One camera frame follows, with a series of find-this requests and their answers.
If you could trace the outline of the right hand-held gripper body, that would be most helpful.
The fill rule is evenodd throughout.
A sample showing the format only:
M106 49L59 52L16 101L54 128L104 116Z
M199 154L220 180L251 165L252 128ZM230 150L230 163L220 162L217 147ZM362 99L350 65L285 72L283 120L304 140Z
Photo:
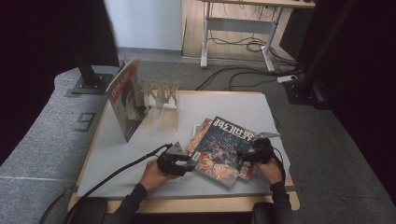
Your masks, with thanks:
M253 155L248 156L253 159L253 162L267 163L271 159L275 159L279 162L279 158L274 152L274 147L271 144L270 139L272 137L279 137L279 133L267 133L261 132L257 133L253 142L251 143L253 149Z

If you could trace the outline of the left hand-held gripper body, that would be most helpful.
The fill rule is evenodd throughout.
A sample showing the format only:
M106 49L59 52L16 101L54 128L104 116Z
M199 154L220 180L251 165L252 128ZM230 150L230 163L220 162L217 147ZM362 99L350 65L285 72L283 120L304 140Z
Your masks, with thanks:
M160 170L166 175L183 176L188 172L185 165L178 165L178 161L187 161L188 155L184 153L179 142L166 149L157 160Z

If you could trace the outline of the wooden book rack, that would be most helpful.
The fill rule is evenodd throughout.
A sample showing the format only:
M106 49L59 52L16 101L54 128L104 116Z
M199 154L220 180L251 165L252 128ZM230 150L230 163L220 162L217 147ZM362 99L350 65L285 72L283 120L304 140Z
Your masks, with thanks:
M132 60L124 59L122 69L134 69L132 84L134 88L133 96L135 108L144 110L141 126L151 127L154 121L154 111L159 114L158 130L163 132L176 132L178 129L178 92L180 82L157 82L155 79L145 80L137 77L137 70L140 60L136 57Z

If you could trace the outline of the grey magazine with red banner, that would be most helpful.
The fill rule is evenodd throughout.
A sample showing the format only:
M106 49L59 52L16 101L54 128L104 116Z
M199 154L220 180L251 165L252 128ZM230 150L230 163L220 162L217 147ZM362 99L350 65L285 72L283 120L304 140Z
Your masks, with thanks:
M127 142L136 132L149 112L144 94L138 82L137 70L140 60L125 60L119 72L110 81L106 93Z

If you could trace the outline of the person's right hand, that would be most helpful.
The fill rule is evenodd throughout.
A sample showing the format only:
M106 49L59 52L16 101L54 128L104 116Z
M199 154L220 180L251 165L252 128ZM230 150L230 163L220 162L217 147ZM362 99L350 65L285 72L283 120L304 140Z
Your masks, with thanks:
M282 173L275 159L271 159L267 163L256 162L255 166L268 184L273 185L283 180Z

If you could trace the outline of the person's left hand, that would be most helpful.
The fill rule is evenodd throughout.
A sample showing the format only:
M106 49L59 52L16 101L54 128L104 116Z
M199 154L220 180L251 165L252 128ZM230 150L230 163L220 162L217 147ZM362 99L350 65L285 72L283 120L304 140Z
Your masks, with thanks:
M176 175L167 175L161 171L156 159L151 160L147 163L145 171L139 181L146 191L157 189L158 187L165 184L167 181L176 179Z

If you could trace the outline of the wooden table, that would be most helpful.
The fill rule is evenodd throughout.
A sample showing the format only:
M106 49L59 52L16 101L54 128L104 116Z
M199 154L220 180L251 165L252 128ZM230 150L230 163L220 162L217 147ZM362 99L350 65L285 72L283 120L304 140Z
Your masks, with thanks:
M86 165L92 151L89 154L81 171L79 183L83 177ZM70 205L74 205L80 196L74 193ZM269 202L271 192L267 194L231 195L231 196L206 196L206 197L181 197L181 198L151 198L147 197L140 205L141 214L163 214L163 213L215 213L215 212L248 212L253 204L257 202Z

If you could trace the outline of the light grey table sheet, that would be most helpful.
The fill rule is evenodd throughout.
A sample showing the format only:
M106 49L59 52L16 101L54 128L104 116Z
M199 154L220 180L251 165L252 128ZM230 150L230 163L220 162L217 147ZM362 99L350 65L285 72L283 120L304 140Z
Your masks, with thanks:
M274 133L276 126L264 94L260 92L188 91L179 95L178 129L160 132L158 120L149 128L139 128L126 140L111 105L97 129L92 151L78 186L78 196L84 195L98 183L154 149L179 142L185 148L192 138L192 130L206 118L221 117L253 132ZM181 198L267 194L269 185L258 171L246 181L236 180L231 188L197 171L188 172L150 193L151 198Z

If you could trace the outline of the black metal stand, square base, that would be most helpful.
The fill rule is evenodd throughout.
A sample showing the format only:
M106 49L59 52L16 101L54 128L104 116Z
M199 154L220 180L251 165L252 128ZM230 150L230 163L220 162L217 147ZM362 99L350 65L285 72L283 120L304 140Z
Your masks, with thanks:
M71 90L72 94L103 95L112 76L110 74L96 74L92 66L83 57L81 51L73 48L74 60L80 72L80 79Z

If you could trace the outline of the black curtain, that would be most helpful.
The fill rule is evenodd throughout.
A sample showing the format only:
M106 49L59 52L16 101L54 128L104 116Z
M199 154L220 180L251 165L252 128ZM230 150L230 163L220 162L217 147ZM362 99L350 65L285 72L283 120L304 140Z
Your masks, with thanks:
M0 0L0 165L79 58L119 64L105 0Z
M315 0L298 62L396 204L396 0Z

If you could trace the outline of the white-legged desk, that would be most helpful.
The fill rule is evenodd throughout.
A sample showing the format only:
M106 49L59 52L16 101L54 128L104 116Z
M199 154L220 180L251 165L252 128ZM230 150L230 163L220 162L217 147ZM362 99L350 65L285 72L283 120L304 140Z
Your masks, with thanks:
M237 33L253 33L268 35L268 39L261 53L264 58L266 68L269 72L274 72L275 68L270 58L270 48L275 37L276 29L282 11L285 7L289 8L314 8L313 0L200 0L205 3L204 37L201 48L202 68L207 67L208 53L208 34L210 31L224 31ZM217 18L210 15L213 4L249 5L258 7L273 7L275 16L271 21L252 21L241 19Z

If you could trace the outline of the black metal stand, slanted post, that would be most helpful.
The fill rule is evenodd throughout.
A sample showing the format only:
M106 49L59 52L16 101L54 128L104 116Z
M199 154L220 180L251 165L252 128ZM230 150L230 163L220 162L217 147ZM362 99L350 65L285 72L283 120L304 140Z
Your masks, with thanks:
M314 90L319 64L356 1L318 0L303 44L305 53L297 61L297 69L303 72L304 78L301 81L289 81L284 84L291 104L322 104L319 100L321 93L316 93Z

